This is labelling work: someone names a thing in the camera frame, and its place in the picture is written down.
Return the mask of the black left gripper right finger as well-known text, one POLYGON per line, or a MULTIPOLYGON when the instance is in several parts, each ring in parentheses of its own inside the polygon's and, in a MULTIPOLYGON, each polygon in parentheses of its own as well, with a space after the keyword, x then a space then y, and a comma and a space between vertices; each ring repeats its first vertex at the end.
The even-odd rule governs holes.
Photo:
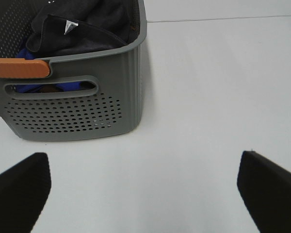
POLYGON ((240 196, 261 233, 291 233, 291 172, 255 151, 244 151, 240 196))

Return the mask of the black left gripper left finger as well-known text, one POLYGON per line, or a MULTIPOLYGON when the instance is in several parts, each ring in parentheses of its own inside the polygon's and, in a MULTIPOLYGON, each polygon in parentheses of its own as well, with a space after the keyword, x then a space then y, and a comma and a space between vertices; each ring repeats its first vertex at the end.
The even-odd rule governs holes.
POLYGON ((0 233, 29 233, 51 190, 48 155, 37 152, 0 174, 0 233))

